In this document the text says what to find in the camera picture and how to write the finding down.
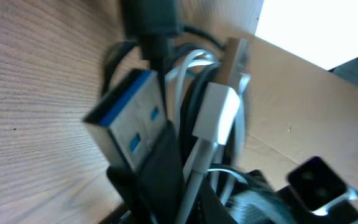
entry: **usb connector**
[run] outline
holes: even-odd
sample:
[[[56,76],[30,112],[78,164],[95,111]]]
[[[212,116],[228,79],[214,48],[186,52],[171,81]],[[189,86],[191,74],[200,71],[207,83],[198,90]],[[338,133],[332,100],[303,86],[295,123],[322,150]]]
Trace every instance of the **usb connector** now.
[[[136,171],[150,154],[167,117],[155,72],[134,70],[120,85],[124,86],[107,94],[85,123],[111,166]]]

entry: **metal usb shell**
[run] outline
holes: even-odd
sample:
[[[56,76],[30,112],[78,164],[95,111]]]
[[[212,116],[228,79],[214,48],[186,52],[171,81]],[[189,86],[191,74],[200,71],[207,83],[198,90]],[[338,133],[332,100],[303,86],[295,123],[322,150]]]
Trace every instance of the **metal usb shell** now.
[[[132,171],[139,170],[167,123],[157,74],[139,73],[125,90],[109,93],[120,96],[107,105],[97,122],[85,119],[110,166]]]

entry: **wooden table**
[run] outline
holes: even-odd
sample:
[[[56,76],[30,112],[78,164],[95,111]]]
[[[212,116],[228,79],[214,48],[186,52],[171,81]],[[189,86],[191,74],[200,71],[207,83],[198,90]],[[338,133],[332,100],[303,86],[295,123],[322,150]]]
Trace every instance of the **wooden table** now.
[[[261,7],[181,3],[186,21],[249,32]],[[81,123],[98,100],[103,56],[122,39],[119,24],[116,1],[0,1],[0,223],[96,223],[120,203]],[[116,78],[133,67],[145,67],[137,52]]]

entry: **wooden surface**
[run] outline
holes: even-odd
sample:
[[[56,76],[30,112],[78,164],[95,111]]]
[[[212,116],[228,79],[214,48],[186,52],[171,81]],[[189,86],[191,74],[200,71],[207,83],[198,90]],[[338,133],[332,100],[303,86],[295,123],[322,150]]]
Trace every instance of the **wooden surface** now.
[[[261,7],[182,4],[188,22],[248,32]],[[0,223],[97,223],[120,203],[81,124],[98,100],[103,55],[122,39],[118,18],[115,1],[0,1]],[[133,67],[145,67],[137,52],[117,78]]]

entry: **wood grain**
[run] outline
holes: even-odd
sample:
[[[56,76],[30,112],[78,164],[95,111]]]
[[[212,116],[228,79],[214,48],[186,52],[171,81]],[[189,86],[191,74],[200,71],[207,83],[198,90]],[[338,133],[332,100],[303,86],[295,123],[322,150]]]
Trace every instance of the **wood grain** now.
[[[97,223],[120,203],[81,124],[98,100],[103,56],[123,36],[116,3],[0,1],[0,223]],[[183,1],[186,21],[214,27],[241,14],[244,30],[256,27],[217,4]],[[145,67],[138,58],[128,55],[113,84]]]

